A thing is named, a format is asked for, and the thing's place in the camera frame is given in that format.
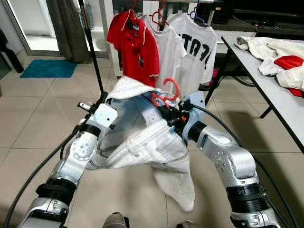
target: shirt collar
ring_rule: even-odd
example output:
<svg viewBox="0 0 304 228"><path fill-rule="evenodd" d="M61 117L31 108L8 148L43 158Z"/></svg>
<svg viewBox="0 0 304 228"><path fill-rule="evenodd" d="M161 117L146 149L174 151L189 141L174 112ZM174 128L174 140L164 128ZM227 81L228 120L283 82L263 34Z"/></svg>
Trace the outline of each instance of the shirt collar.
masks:
<svg viewBox="0 0 304 228"><path fill-rule="evenodd" d="M145 34L146 34L146 24L143 22L142 19L138 19L136 17L135 12L130 9L127 12L123 13L123 26L121 28L121 31L127 31L129 28L127 26L127 21L128 19L132 22L132 23L138 23L139 26L139 30L138 30L138 36L135 37L134 35L132 35L130 32L126 33L126 36L128 38L135 38L134 40L136 40L136 42L138 43L138 45L144 45L145 43Z"/></svg>

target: white t-shirt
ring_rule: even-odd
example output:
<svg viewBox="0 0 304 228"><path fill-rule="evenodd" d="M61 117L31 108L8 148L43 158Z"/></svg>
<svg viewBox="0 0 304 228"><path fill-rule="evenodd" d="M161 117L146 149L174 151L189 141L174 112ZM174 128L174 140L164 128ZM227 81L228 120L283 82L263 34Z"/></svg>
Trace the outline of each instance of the white t-shirt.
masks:
<svg viewBox="0 0 304 228"><path fill-rule="evenodd" d="M167 22L181 37L187 51L177 74L181 95L185 96L196 92L200 84L211 81L217 36L212 27L197 25L187 13L173 14Z"/></svg>
<svg viewBox="0 0 304 228"><path fill-rule="evenodd" d="M173 83L168 82L166 86L164 86L163 81L168 77L176 79L177 69L181 65L181 59L187 54L181 38L171 26L165 27L163 31L156 31L152 27L148 15L142 16L141 19L155 37L158 46L160 74L157 78L156 87L170 93L175 93L175 91L173 91Z"/></svg>

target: silver robot arm segment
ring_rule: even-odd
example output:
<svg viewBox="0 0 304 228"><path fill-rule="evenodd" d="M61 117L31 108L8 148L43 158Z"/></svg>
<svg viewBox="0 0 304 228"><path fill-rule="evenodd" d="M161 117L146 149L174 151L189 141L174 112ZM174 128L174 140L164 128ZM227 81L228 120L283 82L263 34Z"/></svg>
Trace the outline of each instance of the silver robot arm segment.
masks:
<svg viewBox="0 0 304 228"><path fill-rule="evenodd" d="M79 106L87 111L90 109L83 103ZM105 104L99 105L68 146L66 157L58 162L47 182L37 188L39 197L33 200L19 228L63 227L74 192L96 152L98 136L116 117L116 110Z"/></svg>
<svg viewBox="0 0 304 228"><path fill-rule="evenodd" d="M204 107L201 91L189 95L184 102ZM256 163L251 153L240 147L225 132L200 122L203 112L195 109L189 120L191 127L183 130L187 139L194 140L197 147L214 163L226 188L231 204L231 221L237 228L280 228L273 209L265 199L264 190L259 182Z"/></svg>

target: table leg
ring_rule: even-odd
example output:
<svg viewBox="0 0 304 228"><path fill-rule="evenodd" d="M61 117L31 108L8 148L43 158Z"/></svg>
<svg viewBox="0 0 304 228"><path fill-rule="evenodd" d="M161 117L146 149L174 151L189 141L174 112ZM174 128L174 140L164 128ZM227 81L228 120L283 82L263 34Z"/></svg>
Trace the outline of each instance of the table leg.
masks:
<svg viewBox="0 0 304 228"><path fill-rule="evenodd" d="M264 119L265 116L267 116L267 114L272 110L272 108L269 106L264 112L263 114L261 114L260 118Z"/></svg>
<svg viewBox="0 0 304 228"><path fill-rule="evenodd" d="M208 101L210 100L213 91L216 89L216 87L218 87L219 80L220 80L221 77L223 77L224 70L225 70L225 68L227 66L227 63L229 62L231 56L232 56L232 51L230 49L228 49L227 54L225 56L225 60L223 62L223 65L219 69L218 75L214 78L212 86L211 86L211 88L210 88L210 90L209 90L209 92L208 92L208 94L205 98L205 105L208 104Z"/></svg>

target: red polo shirt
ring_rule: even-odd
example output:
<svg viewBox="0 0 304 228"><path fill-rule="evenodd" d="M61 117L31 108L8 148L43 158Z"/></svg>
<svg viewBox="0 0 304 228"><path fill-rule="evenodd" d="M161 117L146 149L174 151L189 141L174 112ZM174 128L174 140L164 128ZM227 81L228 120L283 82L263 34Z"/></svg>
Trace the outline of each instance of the red polo shirt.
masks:
<svg viewBox="0 0 304 228"><path fill-rule="evenodd" d="M138 24L138 31L128 25ZM155 38L133 10L116 15L109 28L107 41L122 52L123 75L155 87L160 72Z"/></svg>

